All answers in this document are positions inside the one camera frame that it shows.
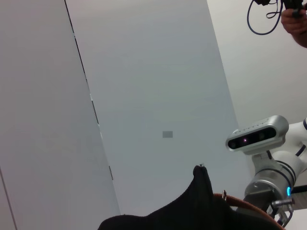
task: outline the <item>camera lens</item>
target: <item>camera lens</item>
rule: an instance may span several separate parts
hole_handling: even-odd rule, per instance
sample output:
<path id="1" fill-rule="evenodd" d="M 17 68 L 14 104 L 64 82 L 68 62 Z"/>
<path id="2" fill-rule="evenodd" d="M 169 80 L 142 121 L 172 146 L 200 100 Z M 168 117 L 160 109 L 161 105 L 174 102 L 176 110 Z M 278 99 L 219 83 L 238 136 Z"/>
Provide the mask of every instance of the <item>camera lens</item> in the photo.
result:
<path id="1" fill-rule="evenodd" d="M 259 133 L 259 140 L 263 140 L 265 138 L 264 133 Z"/>
<path id="2" fill-rule="evenodd" d="M 230 142 L 229 143 L 229 147 L 232 148 L 232 149 L 235 149 L 236 148 L 236 143 Z"/>

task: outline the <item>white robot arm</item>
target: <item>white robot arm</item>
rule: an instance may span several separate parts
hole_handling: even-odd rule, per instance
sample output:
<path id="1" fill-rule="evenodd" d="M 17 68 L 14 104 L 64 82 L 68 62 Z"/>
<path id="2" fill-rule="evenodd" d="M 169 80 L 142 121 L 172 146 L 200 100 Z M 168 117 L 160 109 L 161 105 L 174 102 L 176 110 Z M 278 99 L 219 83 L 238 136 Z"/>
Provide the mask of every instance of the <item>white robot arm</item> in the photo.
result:
<path id="1" fill-rule="evenodd" d="M 245 190 L 245 201 L 266 211 L 272 217 L 280 215 L 286 226 L 292 217 L 294 200 L 291 191 L 296 179 L 307 169 L 307 119 L 288 124 L 282 116 L 272 116 L 231 134 L 226 147 L 251 155 L 255 176 Z M 287 217 L 284 211 L 290 211 Z"/>
<path id="2" fill-rule="evenodd" d="M 273 158 L 291 166 L 296 177 L 307 169 L 307 148 L 303 141 L 307 141 L 306 119 L 291 124 L 285 136 L 285 143 L 271 150 Z"/>

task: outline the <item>black cable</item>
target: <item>black cable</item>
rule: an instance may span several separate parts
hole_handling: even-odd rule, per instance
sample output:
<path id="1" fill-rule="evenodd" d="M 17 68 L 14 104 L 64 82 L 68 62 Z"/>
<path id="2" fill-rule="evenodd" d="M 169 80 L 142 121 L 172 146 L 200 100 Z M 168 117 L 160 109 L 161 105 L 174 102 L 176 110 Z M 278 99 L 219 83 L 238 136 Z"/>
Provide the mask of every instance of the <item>black cable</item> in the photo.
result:
<path id="1" fill-rule="evenodd" d="M 275 17 L 276 14 L 279 14 L 279 15 L 278 15 L 276 24 L 275 24 L 275 26 L 273 27 L 273 29 L 271 29 L 270 31 L 268 31 L 268 32 L 266 32 L 266 33 L 258 33 L 258 32 L 256 32 L 256 31 L 254 31 L 254 30 L 251 28 L 251 26 L 250 26 L 250 23 L 249 23 L 249 13 L 250 13 L 250 8 L 251 8 L 251 6 L 253 5 L 254 1 L 255 1 L 255 0 L 252 0 L 252 2 L 251 2 L 250 5 L 249 5 L 249 8 L 248 8 L 248 18 L 247 18 L 247 20 L 248 20 L 248 27 L 249 27 L 249 29 L 251 30 L 251 32 L 253 32 L 254 34 L 257 34 L 257 35 L 268 35 L 268 34 L 272 33 L 272 32 L 275 30 L 275 28 L 277 27 L 277 25 L 278 25 L 278 22 L 279 22 L 279 20 L 280 20 L 280 17 L 281 17 L 281 15 L 282 15 L 282 11 L 283 11 L 283 0 L 280 1 L 280 2 L 281 2 L 280 11 L 277 11 L 277 12 L 270 12 L 270 13 L 267 14 L 267 18 L 269 18 L 269 19 Z"/>
<path id="2" fill-rule="evenodd" d="M 272 19 L 273 17 L 276 16 L 276 14 L 278 14 L 278 0 L 276 0 L 276 2 L 274 3 L 269 3 L 270 5 L 275 5 L 276 4 L 276 12 L 270 12 L 270 13 L 267 13 L 267 19 Z"/>

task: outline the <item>gray wall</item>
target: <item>gray wall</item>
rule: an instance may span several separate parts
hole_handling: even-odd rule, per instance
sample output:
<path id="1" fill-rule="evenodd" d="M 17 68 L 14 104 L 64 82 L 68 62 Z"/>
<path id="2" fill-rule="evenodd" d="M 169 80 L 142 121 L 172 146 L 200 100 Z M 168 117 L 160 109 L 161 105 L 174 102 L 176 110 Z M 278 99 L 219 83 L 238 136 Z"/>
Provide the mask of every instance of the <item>gray wall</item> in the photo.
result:
<path id="1" fill-rule="evenodd" d="M 65 3 L 4 1 L 0 29 L 0 166 L 17 228 L 97 229 L 119 208 Z"/>
<path id="2" fill-rule="evenodd" d="M 121 213 L 182 194 L 205 163 L 214 192 L 251 177 L 226 137 L 237 128 L 206 1 L 69 0 Z M 173 138 L 162 138 L 173 131 Z"/>
<path id="3" fill-rule="evenodd" d="M 250 2 L 208 0 L 237 121 L 244 127 L 283 115 L 289 123 L 301 122 L 307 117 L 307 49 L 299 46 L 280 22 L 270 35 L 253 34 L 246 21 Z M 250 13 L 254 30 L 271 30 L 277 17 L 269 20 L 266 13 L 274 11 L 276 5 L 254 3 Z M 296 182 L 304 184 L 307 172 Z"/>

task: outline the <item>small gray label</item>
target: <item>small gray label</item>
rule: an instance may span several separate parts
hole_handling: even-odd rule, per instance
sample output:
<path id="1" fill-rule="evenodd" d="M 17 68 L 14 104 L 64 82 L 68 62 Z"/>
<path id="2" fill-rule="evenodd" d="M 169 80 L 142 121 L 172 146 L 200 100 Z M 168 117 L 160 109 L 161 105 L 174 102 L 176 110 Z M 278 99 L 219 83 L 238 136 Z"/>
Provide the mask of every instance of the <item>small gray label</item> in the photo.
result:
<path id="1" fill-rule="evenodd" d="M 162 136 L 163 138 L 173 138 L 173 131 L 163 131 Z"/>

